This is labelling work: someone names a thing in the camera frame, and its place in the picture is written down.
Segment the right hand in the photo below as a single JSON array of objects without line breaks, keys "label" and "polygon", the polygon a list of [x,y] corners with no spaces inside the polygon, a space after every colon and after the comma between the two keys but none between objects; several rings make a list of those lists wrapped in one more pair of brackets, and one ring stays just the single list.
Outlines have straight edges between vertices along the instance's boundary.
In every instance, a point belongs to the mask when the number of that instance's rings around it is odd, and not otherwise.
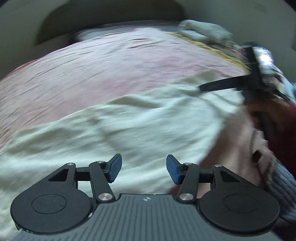
[{"label": "right hand", "polygon": [[[222,140],[222,164],[256,186],[265,183],[271,173],[271,162],[277,159],[268,143],[283,126],[290,104],[281,100],[261,101],[247,104],[234,114],[227,121],[226,136]],[[261,111],[267,112],[275,124],[275,131],[268,141],[260,136],[262,128],[255,116]],[[281,163],[295,175],[295,158]]]}]

